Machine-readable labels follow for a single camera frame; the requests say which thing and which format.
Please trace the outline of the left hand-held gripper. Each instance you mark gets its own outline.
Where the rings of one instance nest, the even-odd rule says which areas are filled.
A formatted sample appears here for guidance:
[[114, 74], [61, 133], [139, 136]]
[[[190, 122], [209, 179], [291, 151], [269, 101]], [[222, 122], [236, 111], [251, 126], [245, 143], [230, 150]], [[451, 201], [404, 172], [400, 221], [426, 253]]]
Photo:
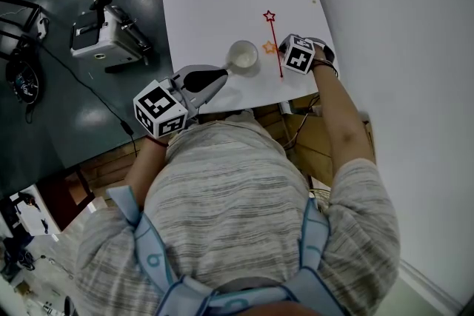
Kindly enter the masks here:
[[186, 127], [226, 84], [228, 71], [190, 65], [161, 81], [151, 81], [133, 99], [135, 117], [150, 136], [162, 138]]

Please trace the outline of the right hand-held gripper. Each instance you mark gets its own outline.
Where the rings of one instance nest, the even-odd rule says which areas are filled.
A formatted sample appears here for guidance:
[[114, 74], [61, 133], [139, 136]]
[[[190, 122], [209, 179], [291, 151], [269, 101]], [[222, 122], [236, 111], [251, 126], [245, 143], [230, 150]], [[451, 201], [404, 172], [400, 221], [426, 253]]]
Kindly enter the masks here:
[[[319, 46], [325, 58], [316, 57], [316, 46]], [[332, 49], [321, 39], [301, 37], [289, 34], [279, 45], [278, 51], [283, 55], [282, 66], [300, 74], [308, 74], [313, 64], [333, 67], [335, 54]]]

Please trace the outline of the red star stirrer stick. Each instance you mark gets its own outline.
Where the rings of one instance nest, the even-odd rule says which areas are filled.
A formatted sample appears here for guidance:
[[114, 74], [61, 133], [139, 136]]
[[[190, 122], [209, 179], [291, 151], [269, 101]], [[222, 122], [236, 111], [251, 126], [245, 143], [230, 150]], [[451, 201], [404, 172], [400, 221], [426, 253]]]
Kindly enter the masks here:
[[278, 43], [276, 39], [276, 32], [274, 28], [274, 23], [276, 21], [276, 15], [275, 13], [271, 12], [270, 10], [267, 10], [264, 14], [263, 17], [265, 17], [266, 22], [270, 24], [270, 29], [273, 37], [273, 51], [276, 54], [277, 62], [278, 62], [278, 71], [280, 78], [283, 79], [283, 71], [282, 71], [282, 66], [281, 66], [281, 58], [280, 58], [280, 53], [278, 52]]

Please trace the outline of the white mug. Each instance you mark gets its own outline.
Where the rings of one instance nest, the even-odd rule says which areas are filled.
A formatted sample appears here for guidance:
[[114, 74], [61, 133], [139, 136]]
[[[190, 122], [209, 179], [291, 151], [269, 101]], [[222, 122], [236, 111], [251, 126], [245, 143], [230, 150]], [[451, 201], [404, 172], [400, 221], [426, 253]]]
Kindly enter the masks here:
[[233, 74], [252, 77], [258, 72], [258, 50], [246, 40], [236, 41], [227, 52], [223, 68]]

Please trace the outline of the person's right forearm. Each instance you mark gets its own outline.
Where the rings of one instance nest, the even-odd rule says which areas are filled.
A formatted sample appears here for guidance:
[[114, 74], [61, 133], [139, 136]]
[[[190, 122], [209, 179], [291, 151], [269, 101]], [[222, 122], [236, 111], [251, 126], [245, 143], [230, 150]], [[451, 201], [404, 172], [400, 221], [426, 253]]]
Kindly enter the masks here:
[[374, 162], [371, 143], [358, 110], [333, 67], [315, 64], [313, 75], [329, 135], [333, 169], [337, 171], [358, 158]]

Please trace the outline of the person's left forearm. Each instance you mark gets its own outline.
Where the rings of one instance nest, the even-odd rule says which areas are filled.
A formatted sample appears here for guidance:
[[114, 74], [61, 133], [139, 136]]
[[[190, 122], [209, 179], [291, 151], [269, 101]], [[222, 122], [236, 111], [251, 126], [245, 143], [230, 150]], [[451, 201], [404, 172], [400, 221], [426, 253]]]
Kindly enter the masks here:
[[128, 185], [135, 197], [138, 207], [142, 209], [147, 193], [156, 176], [166, 164], [166, 153], [170, 136], [158, 140], [147, 136], [141, 149], [125, 176], [124, 182]]

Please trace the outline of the silver hard case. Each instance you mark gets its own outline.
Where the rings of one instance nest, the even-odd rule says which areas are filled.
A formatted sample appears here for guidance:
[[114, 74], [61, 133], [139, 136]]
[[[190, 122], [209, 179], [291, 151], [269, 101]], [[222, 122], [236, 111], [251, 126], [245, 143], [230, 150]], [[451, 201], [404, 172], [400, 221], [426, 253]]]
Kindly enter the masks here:
[[119, 73], [137, 61], [147, 61], [150, 40], [125, 11], [115, 5], [104, 8], [104, 23], [99, 25], [94, 11], [82, 13], [72, 26], [72, 57], [95, 64], [106, 73]]

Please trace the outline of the large flat cardboard sheet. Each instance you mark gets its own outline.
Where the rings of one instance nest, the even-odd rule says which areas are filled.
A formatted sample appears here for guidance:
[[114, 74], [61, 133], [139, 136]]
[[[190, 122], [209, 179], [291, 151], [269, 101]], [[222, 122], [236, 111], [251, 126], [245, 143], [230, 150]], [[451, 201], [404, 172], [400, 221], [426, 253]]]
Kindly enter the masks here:
[[317, 94], [290, 101], [290, 114], [284, 115], [289, 141], [287, 148], [296, 156], [296, 166], [327, 186], [332, 186], [333, 169], [327, 128], [321, 116]]

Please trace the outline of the grey striped shirt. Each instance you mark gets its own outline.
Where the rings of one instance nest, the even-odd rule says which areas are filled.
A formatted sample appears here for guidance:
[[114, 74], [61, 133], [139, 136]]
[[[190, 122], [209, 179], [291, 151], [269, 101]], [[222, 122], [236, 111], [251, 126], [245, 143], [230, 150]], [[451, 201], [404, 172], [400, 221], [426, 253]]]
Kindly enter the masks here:
[[[248, 112], [179, 133], [147, 194], [144, 213], [179, 275], [225, 292], [279, 284], [298, 270], [308, 185]], [[364, 158], [336, 173], [326, 211], [330, 237], [318, 268], [353, 316], [372, 316], [395, 283], [398, 222], [377, 167]], [[160, 301], [116, 207], [87, 220], [76, 264], [86, 316], [148, 316]]]

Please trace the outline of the dark brown cabinet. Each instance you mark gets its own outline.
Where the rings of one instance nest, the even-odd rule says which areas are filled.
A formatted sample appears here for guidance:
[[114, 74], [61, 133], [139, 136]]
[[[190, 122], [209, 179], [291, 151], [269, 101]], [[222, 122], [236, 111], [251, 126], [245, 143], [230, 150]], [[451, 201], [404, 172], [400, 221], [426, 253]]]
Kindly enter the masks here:
[[79, 165], [41, 179], [36, 186], [61, 232], [95, 198]]

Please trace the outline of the round black bag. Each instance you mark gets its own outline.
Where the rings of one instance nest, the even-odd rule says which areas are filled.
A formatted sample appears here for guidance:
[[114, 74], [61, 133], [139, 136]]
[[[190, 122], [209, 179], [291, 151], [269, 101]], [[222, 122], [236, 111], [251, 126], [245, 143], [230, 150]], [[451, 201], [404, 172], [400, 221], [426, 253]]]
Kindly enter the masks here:
[[38, 59], [26, 50], [16, 48], [5, 68], [5, 77], [17, 98], [25, 104], [35, 104], [42, 91], [42, 74]]

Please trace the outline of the white power strip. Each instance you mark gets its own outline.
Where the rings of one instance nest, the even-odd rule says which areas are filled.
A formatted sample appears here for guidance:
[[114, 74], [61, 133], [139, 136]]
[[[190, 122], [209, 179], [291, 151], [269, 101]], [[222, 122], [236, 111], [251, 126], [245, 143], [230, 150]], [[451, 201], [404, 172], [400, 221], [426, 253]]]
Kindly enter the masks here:
[[37, 34], [36, 38], [38, 40], [43, 40], [47, 36], [50, 20], [47, 17], [39, 16], [39, 19], [36, 22]]

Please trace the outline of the white box with black figures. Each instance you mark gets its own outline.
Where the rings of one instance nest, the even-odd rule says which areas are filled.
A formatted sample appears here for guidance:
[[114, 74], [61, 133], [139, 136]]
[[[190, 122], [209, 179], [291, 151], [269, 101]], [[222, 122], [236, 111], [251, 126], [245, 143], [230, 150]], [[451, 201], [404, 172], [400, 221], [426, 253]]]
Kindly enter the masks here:
[[10, 200], [19, 220], [30, 235], [57, 235], [61, 233], [36, 185], [31, 185], [11, 195]]

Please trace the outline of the black metal frame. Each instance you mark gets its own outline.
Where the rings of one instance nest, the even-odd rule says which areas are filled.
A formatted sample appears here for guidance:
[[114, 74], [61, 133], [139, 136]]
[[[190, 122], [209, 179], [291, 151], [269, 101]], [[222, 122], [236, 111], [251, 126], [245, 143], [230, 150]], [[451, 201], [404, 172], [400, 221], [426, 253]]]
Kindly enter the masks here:
[[25, 0], [0, 0], [0, 55], [9, 53], [15, 44], [40, 44], [36, 22], [45, 16], [40, 5]]

